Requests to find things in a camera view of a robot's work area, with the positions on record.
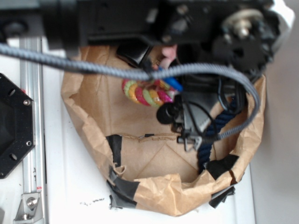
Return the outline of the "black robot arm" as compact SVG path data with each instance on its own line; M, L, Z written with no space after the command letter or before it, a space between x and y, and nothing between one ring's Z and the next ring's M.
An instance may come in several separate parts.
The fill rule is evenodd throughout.
M3 0L0 52L66 71L147 79L91 63L43 56L7 45L12 37L45 36L68 56L90 45L177 45L180 65L157 77L177 76L183 96L252 92L273 59L281 35L271 0Z

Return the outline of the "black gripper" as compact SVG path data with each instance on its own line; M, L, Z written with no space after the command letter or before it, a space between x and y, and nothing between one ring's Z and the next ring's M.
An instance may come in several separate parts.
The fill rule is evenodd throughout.
M176 44L181 64L231 67L255 83L274 57L280 35L271 0L163 0L161 39ZM174 77L159 79L165 90L183 91Z

